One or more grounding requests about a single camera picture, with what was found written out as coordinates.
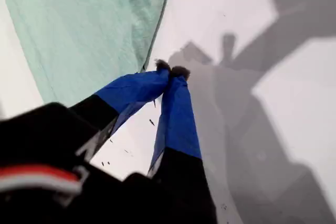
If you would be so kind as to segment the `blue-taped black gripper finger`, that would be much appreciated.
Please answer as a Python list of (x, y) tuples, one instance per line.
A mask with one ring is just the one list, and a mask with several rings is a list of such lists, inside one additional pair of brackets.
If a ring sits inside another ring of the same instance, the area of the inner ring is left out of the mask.
[(157, 60), (154, 71), (126, 74), (70, 107), (69, 132), (88, 140), (101, 132), (112, 136), (144, 105), (158, 98), (168, 85), (170, 66)]
[(162, 97), (151, 164), (150, 199), (161, 223), (217, 223), (191, 95), (190, 71), (173, 67)]

